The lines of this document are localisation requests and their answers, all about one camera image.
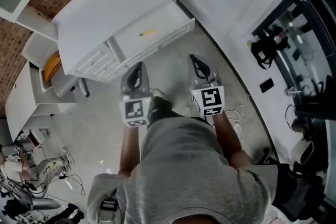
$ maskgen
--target black bag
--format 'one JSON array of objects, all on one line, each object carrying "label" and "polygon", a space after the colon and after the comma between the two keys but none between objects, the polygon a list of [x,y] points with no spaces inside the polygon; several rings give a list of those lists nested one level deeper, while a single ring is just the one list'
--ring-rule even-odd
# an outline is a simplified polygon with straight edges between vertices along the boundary
[{"label": "black bag", "polygon": [[277,44],[272,38],[261,39],[252,43],[251,52],[261,68],[269,69],[274,58],[278,55]]}]

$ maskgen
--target pants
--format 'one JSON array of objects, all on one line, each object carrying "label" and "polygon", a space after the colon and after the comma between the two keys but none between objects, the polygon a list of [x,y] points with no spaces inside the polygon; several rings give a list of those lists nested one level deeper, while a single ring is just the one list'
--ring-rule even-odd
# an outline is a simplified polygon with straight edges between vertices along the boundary
[{"label": "pants", "polygon": [[[165,100],[161,97],[154,97],[153,101],[153,111],[151,115],[151,122],[148,128],[156,121],[166,119],[166,118],[175,118],[175,117],[183,117],[173,110],[173,104],[169,102],[168,100]],[[204,123],[208,122],[200,117],[194,117],[193,119],[196,119],[198,121],[202,121]]]},{"label": "pants", "polygon": [[63,172],[64,170],[62,167],[66,167],[67,164],[66,159],[63,157],[50,158],[41,161],[38,165],[32,167],[28,171],[32,178],[30,183],[36,188],[41,186],[43,189],[47,190],[54,176]]},{"label": "pants", "polygon": [[[57,221],[61,220],[62,218],[68,218],[70,215],[75,212],[75,209],[73,208],[67,208],[63,212],[59,213],[58,215],[53,216],[52,218],[48,219],[44,224],[55,224]],[[73,218],[71,218],[71,221],[73,224],[78,224],[81,220],[81,216],[77,213]]]}]

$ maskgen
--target forearm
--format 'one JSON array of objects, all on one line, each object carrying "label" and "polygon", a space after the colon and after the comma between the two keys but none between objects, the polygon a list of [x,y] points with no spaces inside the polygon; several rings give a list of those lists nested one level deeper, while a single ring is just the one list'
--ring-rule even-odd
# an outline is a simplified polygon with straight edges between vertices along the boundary
[{"label": "forearm", "polygon": [[140,162],[139,128],[124,127],[119,174],[130,176]]},{"label": "forearm", "polygon": [[217,141],[222,148],[224,157],[234,168],[249,165],[250,162],[242,151],[239,138],[225,113],[213,116]]},{"label": "forearm", "polygon": [[25,154],[20,154],[21,163],[22,163],[22,171],[27,171],[30,169],[29,161],[27,160]]}]

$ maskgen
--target concrete floor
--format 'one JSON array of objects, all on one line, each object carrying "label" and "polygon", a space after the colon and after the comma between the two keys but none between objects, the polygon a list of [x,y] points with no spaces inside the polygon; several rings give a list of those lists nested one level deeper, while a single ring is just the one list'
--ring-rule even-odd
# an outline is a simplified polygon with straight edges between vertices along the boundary
[{"label": "concrete floor", "polygon": [[[259,160],[263,148],[270,148],[264,128],[234,73],[199,27],[196,26],[193,32],[146,59],[151,88],[164,91],[174,102],[177,112],[189,104],[192,107],[192,116],[197,115],[196,107],[187,92],[187,56],[191,53],[202,55],[216,63],[225,87],[225,110],[235,109],[239,104],[244,105],[240,140],[246,153],[253,160]],[[60,150],[63,146],[70,150],[75,160],[72,174],[81,177],[87,194],[96,174],[118,172],[123,131],[118,105],[119,86],[120,78],[111,84],[88,81],[91,93],[89,98],[85,98],[76,89],[78,105],[66,114],[52,117],[52,130],[43,144],[47,157],[58,156],[55,141]],[[141,141],[144,136],[145,127],[141,127]],[[36,150],[37,163],[43,158],[42,150]],[[86,211],[87,196],[80,195],[81,188],[78,183],[72,179],[69,179],[69,182],[74,188],[73,192],[64,180],[57,180],[49,186],[48,193]],[[67,204],[65,201],[58,201],[64,206]]]}]

